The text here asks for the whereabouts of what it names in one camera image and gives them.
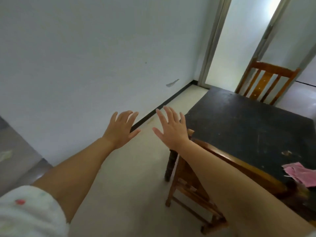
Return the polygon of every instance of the left hand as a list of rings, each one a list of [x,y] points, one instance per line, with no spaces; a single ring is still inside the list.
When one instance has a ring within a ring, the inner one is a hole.
[[[114,149],[121,148],[140,132],[140,130],[137,129],[130,133],[132,125],[138,115],[138,112],[132,113],[132,111],[122,112],[117,119],[117,112],[112,115],[110,123],[102,138],[111,143]]]

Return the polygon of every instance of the table leg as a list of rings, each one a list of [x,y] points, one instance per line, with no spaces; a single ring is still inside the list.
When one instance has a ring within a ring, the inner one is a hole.
[[[168,160],[167,169],[165,173],[165,181],[167,182],[170,181],[170,177],[172,175],[172,171],[174,168],[174,164],[176,163],[177,157],[178,157],[178,153],[174,150],[170,150],[169,160]]]

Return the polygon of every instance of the forearm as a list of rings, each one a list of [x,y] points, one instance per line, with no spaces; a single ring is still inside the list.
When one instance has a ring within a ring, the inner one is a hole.
[[[50,193],[70,222],[87,195],[102,163],[113,145],[100,138],[60,163],[34,182],[33,186]]]
[[[314,230],[268,191],[197,144],[187,141],[177,151],[240,236],[305,236]]]

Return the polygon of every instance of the white sleeve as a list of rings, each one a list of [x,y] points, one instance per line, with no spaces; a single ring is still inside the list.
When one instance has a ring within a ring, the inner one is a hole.
[[[22,186],[0,197],[1,237],[65,237],[68,231],[63,210],[47,192]]]

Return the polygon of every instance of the chair backrest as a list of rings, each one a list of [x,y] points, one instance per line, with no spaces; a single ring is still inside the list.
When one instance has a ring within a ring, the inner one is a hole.
[[[213,155],[219,157],[223,161],[229,163],[230,165],[234,166],[238,170],[240,170],[242,173],[247,175],[249,178],[251,178],[253,181],[258,183],[260,186],[265,188],[267,191],[269,191],[273,195],[281,195],[286,193],[287,187],[285,184],[280,182],[279,180],[275,179],[273,176],[267,174],[266,172],[251,166],[250,164],[243,162],[242,160],[224,152],[216,147],[210,145],[209,143],[200,141],[200,140],[193,140],[194,143],[198,144],[205,150],[211,152]]]
[[[251,82],[247,88],[247,90],[244,93],[244,96],[247,96],[250,89],[252,88],[253,84],[256,82],[259,74],[261,71],[265,71],[259,82],[257,83],[256,87],[252,91],[250,95],[250,99],[258,99],[258,97],[261,95],[262,91],[265,89],[266,85],[269,83],[271,77],[276,74],[278,75],[277,78],[273,81],[269,89],[266,91],[260,102],[264,102],[264,100],[267,98],[267,96],[270,94],[270,92],[273,90],[273,88],[276,86],[278,81],[282,76],[287,77],[288,80],[284,84],[284,86],[280,89],[280,91],[277,93],[277,95],[274,97],[274,99],[270,102],[270,105],[273,105],[277,99],[282,95],[282,93],[286,90],[286,88],[289,86],[289,84],[293,81],[295,76],[300,71],[299,68],[297,68],[295,71],[291,71],[290,69],[275,66],[272,64],[264,63],[264,62],[257,62],[256,59],[253,60],[253,62],[250,64],[249,68],[247,69],[243,80],[239,84],[239,87],[236,90],[236,93],[240,92],[240,89],[242,88],[243,84],[245,83],[245,80],[247,76],[249,75],[252,68],[258,69],[255,73],[254,77],[251,79]]]

